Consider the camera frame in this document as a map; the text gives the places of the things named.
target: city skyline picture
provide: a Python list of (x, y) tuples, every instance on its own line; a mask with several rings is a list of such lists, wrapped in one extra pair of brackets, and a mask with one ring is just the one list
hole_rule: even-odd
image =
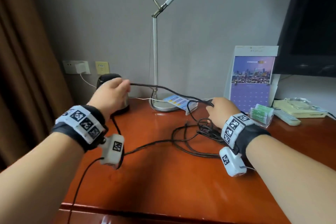
[(270, 83), (274, 60), (275, 57), (236, 56), (231, 82)]

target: wooden desk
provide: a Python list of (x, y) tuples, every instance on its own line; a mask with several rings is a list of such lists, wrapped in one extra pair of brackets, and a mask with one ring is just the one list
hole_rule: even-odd
[[(145, 143), (169, 139), (172, 130), (184, 125), (189, 116), (183, 111), (157, 113), (147, 101), (130, 101), (131, 111), (116, 117), (125, 137), (125, 151)], [(203, 105), (195, 117), (206, 117)], [(116, 133), (112, 122), (109, 133)], [(336, 122), (328, 117), (303, 119), (291, 127), (274, 118), (271, 134), (290, 147), (336, 170)], [(188, 135), (195, 128), (188, 129)], [(182, 131), (177, 138), (182, 138)], [(191, 146), (217, 153), (222, 148), (213, 140), (197, 136)], [(101, 150), (86, 153), (65, 197), (62, 209), (69, 209), (84, 169), (100, 157)], [(76, 204), (77, 211), (199, 222), (289, 223), (266, 185), (255, 171), (230, 177), (218, 159), (186, 154), (171, 143), (150, 146), (125, 156), (119, 170), (95, 163), (87, 172)]]

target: wristband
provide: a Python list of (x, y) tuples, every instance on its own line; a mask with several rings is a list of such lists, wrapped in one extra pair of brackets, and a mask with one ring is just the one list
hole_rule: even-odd
[(97, 108), (78, 105), (62, 114), (56, 120), (51, 132), (68, 135), (86, 152), (104, 143), (104, 135), (108, 131), (104, 124), (104, 116)]
[(238, 113), (225, 123), (221, 137), (229, 145), (234, 154), (246, 155), (248, 144), (259, 135), (271, 135), (267, 130), (254, 124), (248, 116)]

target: yellow wall plate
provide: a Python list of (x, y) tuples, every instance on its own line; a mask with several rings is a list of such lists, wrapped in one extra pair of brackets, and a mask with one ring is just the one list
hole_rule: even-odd
[(109, 74), (110, 68), (108, 62), (96, 61), (97, 74)]

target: brown curtain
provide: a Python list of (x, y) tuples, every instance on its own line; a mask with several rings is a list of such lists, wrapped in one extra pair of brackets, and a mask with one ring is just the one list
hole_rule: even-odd
[(72, 105), (33, 0), (0, 0), (0, 163), (40, 143)]

